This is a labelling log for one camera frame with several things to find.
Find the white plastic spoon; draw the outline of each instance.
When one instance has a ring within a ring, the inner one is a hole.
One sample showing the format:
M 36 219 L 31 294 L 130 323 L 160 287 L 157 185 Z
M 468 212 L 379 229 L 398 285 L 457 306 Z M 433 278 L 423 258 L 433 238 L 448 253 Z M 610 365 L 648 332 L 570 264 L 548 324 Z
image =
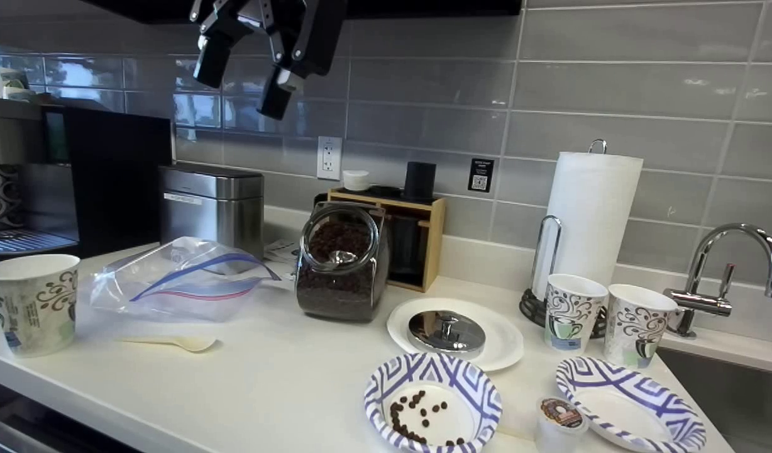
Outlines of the white plastic spoon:
M 212 348 L 218 345 L 216 338 L 194 338 L 194 334 L 124 338 L 124 343 L 170 345 L 194 356 L 209 352 Z

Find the paper plate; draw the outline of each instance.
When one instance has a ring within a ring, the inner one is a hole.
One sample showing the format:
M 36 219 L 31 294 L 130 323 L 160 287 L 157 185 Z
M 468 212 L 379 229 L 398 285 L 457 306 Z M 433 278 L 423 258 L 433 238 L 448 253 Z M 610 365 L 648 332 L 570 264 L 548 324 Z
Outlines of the paper plate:
M 448 313 L 466 316 L 485 329 L 483 351 L 473 358 L 466 358 L 485 374 L 505 370 L 525 356 L 525 343 L 515 324 L 511 324 L 505 317 L 500 317 L 498 313 L 483 306 L 473 306 L 466 301 L 449 301 L 449 298 L 419 298 L 419 301 L 402 303 L 400 308 L 390 313 L 388 332 L 394 341 L 394 345 L 400 345 L 404 352 L 429 352 L 409 341 L 412 334 L 408 327 L 417 313 L 427 313 L 427 309 L 448 309 Z
M 669 389 L 597 358 L 564 360 L 556 386 L 607 440 L 641 453 L 693 453 L 707 425 Z
M 375 370 L 365 389 L 365 416 L 400 450 L 475 453 L 492 439 L 502 402 L 473 363 L 414 352 Z

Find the wooden crate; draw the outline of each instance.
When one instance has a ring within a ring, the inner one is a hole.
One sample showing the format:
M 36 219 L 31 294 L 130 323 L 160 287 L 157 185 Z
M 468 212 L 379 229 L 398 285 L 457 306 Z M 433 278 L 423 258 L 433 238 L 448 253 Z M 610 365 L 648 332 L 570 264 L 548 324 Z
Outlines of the wooden crate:
M 388 221 L 392 219 L 414 219 L 423 238 L 424 238 L 424 249 L 423 254 L 423 273 L 417 283 L 409 278 L 409 283 L 394 269 L 390 273 L 390 285 L 398 287 L 409 287 L 409 290 L 429 290 L 429 285 L 438 278 L 441 269 L 441 244 L 442 244 L 442 228 L 446 228 L 446 200 L 434 200 L 433 205 L 417 205 L 417 202 L 402 202 L 402 200 L 379 200 L 379 197 L 366 197 L 366 194 L 351 194 L 351 192 L 326 192 L 330 202 L 354 202 L 354 205 L 369 205 L 384 212 Z

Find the blue patterned paper plate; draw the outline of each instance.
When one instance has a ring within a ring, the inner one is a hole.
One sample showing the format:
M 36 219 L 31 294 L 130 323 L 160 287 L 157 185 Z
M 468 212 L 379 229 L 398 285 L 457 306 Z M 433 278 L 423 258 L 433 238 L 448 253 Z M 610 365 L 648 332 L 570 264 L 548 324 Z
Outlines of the blue patterned paper plate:
M 556 386 L 607 440 L 641 453 L 693 453 L 707 425 L 669 389 L 597 358 L 564 360 Z
M 400 450 L 475 453 L 492 439 L 502 402 L 473 363 L 414 352 L 375 370 L 365 389 L 365 416 Z

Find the ziplock bag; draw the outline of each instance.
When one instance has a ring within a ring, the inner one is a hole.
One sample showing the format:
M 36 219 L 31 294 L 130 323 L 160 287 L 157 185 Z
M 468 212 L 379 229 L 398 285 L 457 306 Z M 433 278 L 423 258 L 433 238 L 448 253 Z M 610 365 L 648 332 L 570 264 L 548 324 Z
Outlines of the ziplock bag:
M 229 319 L 263 280 L 277 278 L 260 258 L 178 238 L 126 264 L 96 273 L 87 303 L 97 309 L 157 319 Z

